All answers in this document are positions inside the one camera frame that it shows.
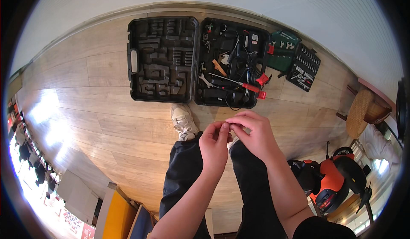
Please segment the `orange electric scooter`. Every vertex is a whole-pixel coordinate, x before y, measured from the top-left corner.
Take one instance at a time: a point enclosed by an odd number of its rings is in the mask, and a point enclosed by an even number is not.
[[[354,161],[353,150],[347,146],[341,147],[329,158],[329,144],[328,141],[326,160],[320,164],[312,160],[288,160],[290,169],[321,214],[336,210],[346,199],[349,189],[360,194],[358,212],[369,201],[372,189],[370,185],[366,187],[366,175]]]

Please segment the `human hand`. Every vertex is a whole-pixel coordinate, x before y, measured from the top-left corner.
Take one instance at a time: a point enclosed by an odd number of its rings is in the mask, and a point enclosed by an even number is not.
[[[275,152],[281,153],[268,118],[246,110],[226,119],[226,122],[230,123],[230,128],[246,148],[265,164],[274,158]],[[246,133],[243,127],[249,128],[251,133]]]
[[[203,159],[203,172],[222,175],[228,160],[227,143],[232,142],[229,123],[224,121],[208,125],[199,139],[199,148]]]

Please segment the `socket set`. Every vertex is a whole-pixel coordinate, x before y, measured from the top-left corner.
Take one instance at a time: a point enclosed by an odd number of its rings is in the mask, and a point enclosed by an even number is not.
[[[320,66],[320,59],[313,49],[300,43],[296,51],[292,68],[286,79],[301,89],[309,92]]]

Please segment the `white sneaker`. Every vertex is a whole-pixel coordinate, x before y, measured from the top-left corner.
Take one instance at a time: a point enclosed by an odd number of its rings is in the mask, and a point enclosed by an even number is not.
[[[193,122],[191,110],[187,105],[174,103],[171,106],[171,119],[174,123],[174,129],[180,136],[178,141],[194,139],[198,134],[198,128]]]
[[[228,143],[227,147],[228,147],[228,151],[230,150],[230,148],[233,146],[233,144],[235,144],[237,141],[239,141],[239,138],[237,136],[235,136],[233,138],[233,141]]]

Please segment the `black tire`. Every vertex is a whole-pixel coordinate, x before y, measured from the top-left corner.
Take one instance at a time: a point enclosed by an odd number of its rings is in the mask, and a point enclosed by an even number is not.
[[[348,146],[343,146],[335,151],[333,157],[337,155],[346,155],[346,154],[353,154],[353,150]]]

